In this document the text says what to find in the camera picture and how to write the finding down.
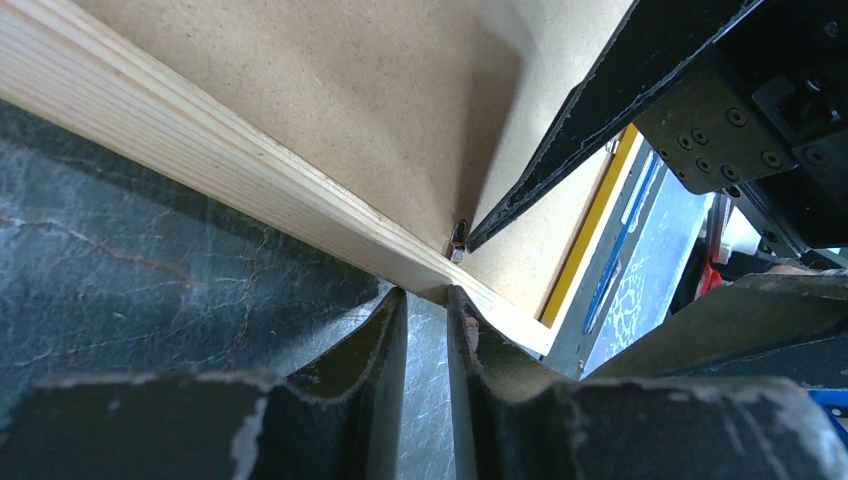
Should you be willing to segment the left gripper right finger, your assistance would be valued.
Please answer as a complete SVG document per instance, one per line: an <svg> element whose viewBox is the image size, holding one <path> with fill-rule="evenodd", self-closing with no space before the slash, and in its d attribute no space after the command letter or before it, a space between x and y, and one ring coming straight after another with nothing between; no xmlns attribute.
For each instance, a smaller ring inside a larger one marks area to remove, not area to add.
<svg viewBox="0 0 848 480"><path fill-rule="evenodd" d="M843 479L847 304L719 287L575 381L447 294L460 479Z"/></svg>

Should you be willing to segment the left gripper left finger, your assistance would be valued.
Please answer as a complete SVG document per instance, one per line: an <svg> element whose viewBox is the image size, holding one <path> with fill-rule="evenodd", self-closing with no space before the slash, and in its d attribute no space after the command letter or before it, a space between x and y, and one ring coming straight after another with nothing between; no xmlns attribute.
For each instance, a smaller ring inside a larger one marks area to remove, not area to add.
<svg viewBox="0 0 848 480"><path fill-rule="evenodd" d="M37 384L2 431L5 479L391 479L407 298L287 376L76 374Z"/></svg>

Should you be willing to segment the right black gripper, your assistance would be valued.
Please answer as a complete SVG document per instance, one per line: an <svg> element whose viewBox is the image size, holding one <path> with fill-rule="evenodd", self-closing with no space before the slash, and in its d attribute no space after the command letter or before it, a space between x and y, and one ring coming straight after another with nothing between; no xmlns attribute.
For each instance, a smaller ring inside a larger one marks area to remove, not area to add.
<svg viewBox="0 0 848 480"><path fill-rule="evenodd" d="M633 2L466 250L652 103L636 127L688 191L728 194L773 250L845 246L847 5L766 1L742 20L748 12L746 1Z"/></svg>

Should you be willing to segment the brown cardboard backing board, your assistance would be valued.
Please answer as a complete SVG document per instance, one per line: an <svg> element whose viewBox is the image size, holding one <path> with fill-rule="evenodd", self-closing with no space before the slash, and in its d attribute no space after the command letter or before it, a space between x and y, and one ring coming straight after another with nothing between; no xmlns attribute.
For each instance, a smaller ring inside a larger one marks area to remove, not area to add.
<svg viewBox="0 0 848 480"><path fill-rule="evenodd" d="M518 180L625 1L85 1L438 252Z"/></svg>

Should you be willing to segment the yellow wooden picture frame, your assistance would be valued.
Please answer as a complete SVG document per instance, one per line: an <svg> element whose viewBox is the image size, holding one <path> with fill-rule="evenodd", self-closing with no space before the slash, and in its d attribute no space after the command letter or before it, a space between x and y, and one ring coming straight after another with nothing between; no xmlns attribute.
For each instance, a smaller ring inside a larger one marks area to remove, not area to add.
<svg viewBox="0 0 848 480"><path fill-rule="evenodd" d="M465 288L515 342L547 353L544 307L610 182L595 153L459 264L417 239L213 96L87 13L85 1L1 5L1 96L434 302Z"/></svg>

